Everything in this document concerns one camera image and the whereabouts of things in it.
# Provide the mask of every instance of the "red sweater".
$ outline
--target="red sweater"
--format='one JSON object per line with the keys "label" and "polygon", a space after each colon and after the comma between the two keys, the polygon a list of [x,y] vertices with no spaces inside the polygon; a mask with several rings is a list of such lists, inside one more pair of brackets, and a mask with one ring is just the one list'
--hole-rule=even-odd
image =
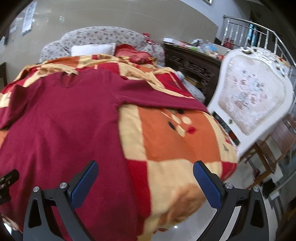
{"label": "red sweater", "polygon": [[89,160],[99,175],[77,213],[96,240],[136,240],[137,207],[118,133],[122,104],[206,111],[195,99],[154,90],[103,69],[65,72],[15,86],[0,110],[0,128],[11,126],[0,150],[0,176],[17,169],[12,200],[0,212],[23,225],[34,186],[69,182]]}

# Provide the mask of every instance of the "chair backrest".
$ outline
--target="chair backrest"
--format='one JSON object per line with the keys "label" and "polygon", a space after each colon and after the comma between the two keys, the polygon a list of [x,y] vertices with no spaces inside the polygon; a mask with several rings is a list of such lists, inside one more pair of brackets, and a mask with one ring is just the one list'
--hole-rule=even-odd
{"label": "chair backrest", "polygon": [[230,51],[222,62],[216,91],[208,105],[239,140],[242,156],[282,119],[292,104],[292,84],[284,66],[267,49]]}

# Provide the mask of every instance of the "red pillow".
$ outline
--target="red pillow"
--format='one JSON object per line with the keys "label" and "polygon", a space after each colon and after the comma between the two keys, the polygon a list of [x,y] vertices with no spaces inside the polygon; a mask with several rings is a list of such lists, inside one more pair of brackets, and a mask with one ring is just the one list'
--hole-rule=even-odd
{"label": "red pillow", "polygon": [[128,44],[121,44],[115,49],[115,57],[127,56],[130,57],[130,62],[134,64],[153,64],[155,58],[144,51],[135,50],[135,48]]}

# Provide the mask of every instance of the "sofa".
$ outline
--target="sofa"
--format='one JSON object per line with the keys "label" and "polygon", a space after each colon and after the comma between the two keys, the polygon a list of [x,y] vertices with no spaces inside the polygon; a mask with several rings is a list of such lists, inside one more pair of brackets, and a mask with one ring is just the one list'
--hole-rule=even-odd
{"label": "sofa", "polygon": [[132,45],[136,50],[145,51],[157,57],[158,64],[165,66],[164,49],[160,45],[147,41],[144,35],[135,31],[111,26],[93,26],[68,32],[61,39],[43,47],[39,62],[71,56],[71,47],[74,45],[108,43]]}

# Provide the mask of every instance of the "orange checkered blanket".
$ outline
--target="orange checkered blanket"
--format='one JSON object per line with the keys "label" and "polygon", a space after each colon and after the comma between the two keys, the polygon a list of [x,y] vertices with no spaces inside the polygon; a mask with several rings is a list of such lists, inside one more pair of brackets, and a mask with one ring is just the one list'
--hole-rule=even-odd
{"label": "orange checkered blanket", "polygon": [[[130,80],[145,79],[155,91],[193,98],[170,68],[137,65],[128,58],[109,55],[65,57],[27,65],[0,93],[0,108],[9,106],[15,85],[28,87],[41,77],[64,71],[79,74],[84,68],[104,68]],[[138,205],[138,240],[150,240],[197,211],[205,197],[192,167],[202,160],[225,180],[235,170],[237,156],[229,136],[206,112],[123,105],[119,134]],[[2,130],[0,143],[9,130]]]}

